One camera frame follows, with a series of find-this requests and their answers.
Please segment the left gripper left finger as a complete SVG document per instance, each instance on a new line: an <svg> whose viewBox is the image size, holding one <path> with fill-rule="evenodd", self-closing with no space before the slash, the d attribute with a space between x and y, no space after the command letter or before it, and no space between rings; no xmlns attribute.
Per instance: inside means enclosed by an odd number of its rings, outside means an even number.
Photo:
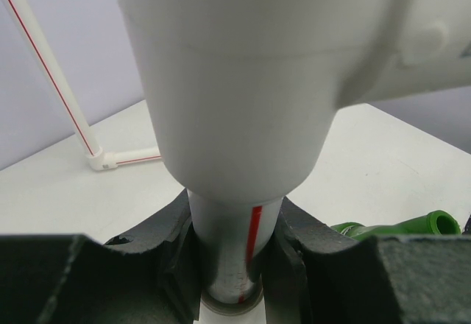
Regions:
<svg viewBox="0 0 471 324"><path fill-rule="evenodd" d="M80 234L1 238L3 323L192 323L201 280L188 195L100 244Z"/></svg>

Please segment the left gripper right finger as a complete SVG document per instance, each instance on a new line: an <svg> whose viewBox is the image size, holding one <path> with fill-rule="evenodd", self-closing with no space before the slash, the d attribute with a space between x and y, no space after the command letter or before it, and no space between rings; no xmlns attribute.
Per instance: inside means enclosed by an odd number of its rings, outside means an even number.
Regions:
<svg viewBox="0 0 471 324"><path fill-rule="evenodd" d="M332 230L284 199L263 269L268 323L468 323L468 236Z"/></svg>

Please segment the white pipe assembly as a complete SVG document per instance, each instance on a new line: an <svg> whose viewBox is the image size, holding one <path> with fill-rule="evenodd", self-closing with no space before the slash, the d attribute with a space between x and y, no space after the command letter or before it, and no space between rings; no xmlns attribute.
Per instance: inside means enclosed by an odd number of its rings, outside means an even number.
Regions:
<svg viewBox="0 0 471 324"><path fill-rule="evenodd" d="M164 165L188 195L200 307L223 316L265 305L282 202L340 109L470 83L470 0L118 3Z"/></svg>

